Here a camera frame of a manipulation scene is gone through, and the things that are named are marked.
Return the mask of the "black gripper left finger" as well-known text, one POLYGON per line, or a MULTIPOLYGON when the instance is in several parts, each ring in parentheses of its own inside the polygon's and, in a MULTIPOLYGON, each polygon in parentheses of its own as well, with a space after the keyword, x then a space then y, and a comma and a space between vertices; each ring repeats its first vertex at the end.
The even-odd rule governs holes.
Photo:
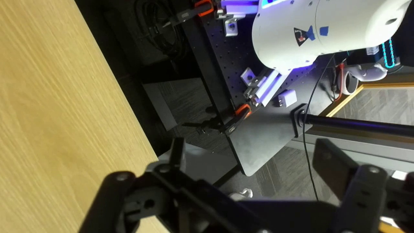
POLYGON ((241 233, 236 202, 180 170, 186 140, 175 138, 171 149, 166 162, 149 164, 140 177, 130 171, 108 175, 80 233, 136 233, 153 216, 173 233, 241 233))

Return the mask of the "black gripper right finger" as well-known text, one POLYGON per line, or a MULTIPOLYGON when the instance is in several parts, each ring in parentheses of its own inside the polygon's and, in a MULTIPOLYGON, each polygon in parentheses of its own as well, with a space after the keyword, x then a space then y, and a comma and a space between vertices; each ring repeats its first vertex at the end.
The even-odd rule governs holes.
POLYGON ((382 167, 359 164, 328 138, 316 141, 312 164, 341 201, 334 233, 378 233, 382 216, 414 233, 412 172, 399 180, 382 167))

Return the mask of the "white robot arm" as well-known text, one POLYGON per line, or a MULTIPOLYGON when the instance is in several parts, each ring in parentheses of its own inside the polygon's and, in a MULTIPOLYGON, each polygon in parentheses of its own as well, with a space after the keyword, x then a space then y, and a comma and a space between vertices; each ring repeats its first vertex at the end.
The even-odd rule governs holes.
MULTIPOLYGON (((292 137, 324 123, 312 101, 318 82, 298 85, 298 102, 274 106, 296 70, 321 56, 384 45, 412 0, 76 0, 95 38, 114 49, 127 74, 204 80, 215 107, 206 127, 224 133, 248 175, 292 137)), ((183 172, 183 138, 143 175, 108 175, 81 233, 135 233, 157 217, 173 233, 377 233, 385 216, 413 226, 413 186, 373 164, 358 164, 328 138, 310 160, 340 198, 235 201, 183 172)))

